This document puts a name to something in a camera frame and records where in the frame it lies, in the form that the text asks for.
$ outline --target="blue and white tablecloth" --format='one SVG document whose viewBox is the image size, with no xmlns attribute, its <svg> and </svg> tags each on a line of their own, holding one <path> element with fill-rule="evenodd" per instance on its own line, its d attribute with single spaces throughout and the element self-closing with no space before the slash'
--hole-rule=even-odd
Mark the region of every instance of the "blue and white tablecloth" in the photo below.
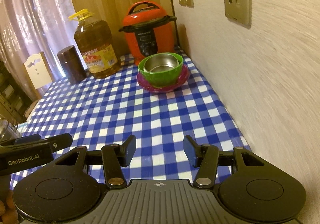
<svg viewBox="0 0 320 224">
<path fill-rule="evenodd" d="M 137 84 L 138 69 L 131 55 L 123 56 L 122 69 L 105 79 L 91 76 L 76 85 L 60 79 L 51 85 L 20 131 L 23 136 L 39 133 L 42 138 L 70 133 L 72 146 L 55 157 L 79 145 L 99 150 L 106 144 L 122 144 L 134 134 L 137 149 L 130 166 L 123 168 L 127 181 L 192 180 L 197 169 L 190 166 L 183 152 L 185 135 L 221 150 L 249 147 L 210 84 L 190 58 L 184 53 L 182 56 L 190 78 L 167 94 L 153 95 Z M 36 169 L 13 174 L 11 188 Z M 104 182 L 101 166 L 92 166 L 90 174 Z M 230 168 L 219 166 L 216 181 L 228 175 Z"/>
</svg>

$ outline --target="display screen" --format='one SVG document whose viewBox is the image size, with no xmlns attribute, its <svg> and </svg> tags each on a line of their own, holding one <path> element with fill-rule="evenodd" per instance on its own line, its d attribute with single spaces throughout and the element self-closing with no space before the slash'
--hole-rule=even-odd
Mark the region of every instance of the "display screen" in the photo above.
<svg viewBox="0 0 320 224">
<path fill-rule="evenodd" d="M 146 36 L 140 37 L 140 41 L 146 41 L 146 40 L 151 40 L 151 36 L 150 35 L 146 35 Z"/>
</svg>

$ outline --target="green bowl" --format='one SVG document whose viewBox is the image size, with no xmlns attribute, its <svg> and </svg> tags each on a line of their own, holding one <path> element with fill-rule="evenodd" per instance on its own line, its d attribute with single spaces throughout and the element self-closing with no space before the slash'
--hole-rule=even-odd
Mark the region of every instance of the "green bowl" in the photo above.
<svg viewBox="0 0 320 224">
<path fill-rule="evenodd" d="M 169 71 L 163 71 L 163 72 L 145 72 L 143 70 L 143 66 L 144 63 L 152 56 L 156 56 L 158 54 L 152 55 L 152 56 L 148 56 L 145 59 L 143 59 L 139 65 L 138 65 L 138 69 L 139 72 L 143 75 L 143 77 L 153 86 L 156 88 L 159 87 L 165 87 L 165 86 L 169 86 L 172 84 L 175 84 L 180 73 L 182 70 L 182 65 L 183 65 L 183 57 L 176 54 L 176 53 L 168 53 L 173 55 L 179 62 L 179 65 Z"/>
</svg>

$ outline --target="yellow bottle label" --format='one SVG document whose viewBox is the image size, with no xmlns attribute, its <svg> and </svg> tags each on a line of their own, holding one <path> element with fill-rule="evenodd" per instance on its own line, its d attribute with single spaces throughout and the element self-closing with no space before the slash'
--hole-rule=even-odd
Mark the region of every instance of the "yellow bottle label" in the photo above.
<svg viewBox="0 0 320 224">
<path fill-rule="evenodd" d="M 91 73 L 104 71 L 118 61 L 112 45 L 81 52 L 81 54 Z"/>
</svg>

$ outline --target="hand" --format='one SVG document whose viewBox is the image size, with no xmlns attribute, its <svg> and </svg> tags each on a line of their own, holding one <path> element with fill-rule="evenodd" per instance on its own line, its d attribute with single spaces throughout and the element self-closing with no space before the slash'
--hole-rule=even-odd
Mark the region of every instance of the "hand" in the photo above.
<svg viewBox="0 0 320 224">
<path fill-rule="evenodd" d="M 3 224 L 18 224 L 18 213 L 16 207 L 13 204 L 13 191 L 9 191 L 7 200 L 5 202 L 0 201 L 0 216 Z"/>
</svg>

